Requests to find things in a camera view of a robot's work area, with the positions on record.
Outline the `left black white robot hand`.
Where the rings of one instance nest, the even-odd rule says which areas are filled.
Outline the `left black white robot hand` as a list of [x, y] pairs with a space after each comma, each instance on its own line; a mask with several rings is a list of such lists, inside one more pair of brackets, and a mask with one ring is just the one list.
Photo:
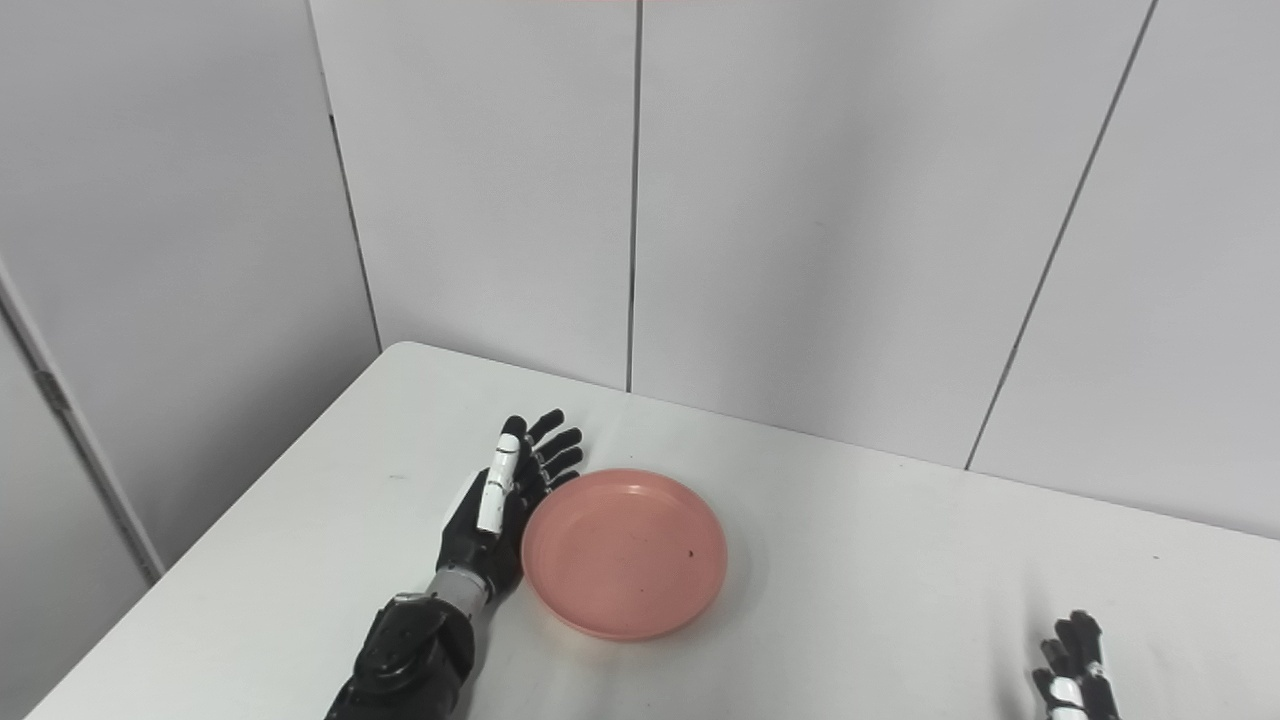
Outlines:
[[486, 597], [512, 591], [522, 577], [524, 534], [534, 511], [579, 477], [582, 432], [564, 427], [559, 407], [527, 423], [509, 416], [490, 465], [470, 483], [442, 532], [438, 571], [465, 571]]

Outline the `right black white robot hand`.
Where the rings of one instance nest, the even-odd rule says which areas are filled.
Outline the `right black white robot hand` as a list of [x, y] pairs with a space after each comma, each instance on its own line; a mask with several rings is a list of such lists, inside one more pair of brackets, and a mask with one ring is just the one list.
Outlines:
[[1053, 624], [1053, 635], [1039, 643], [1044, 660], [1030, 676], [1046, 719], [1120, 719], [1105, 662], [1102, 629], [1084, 610]]

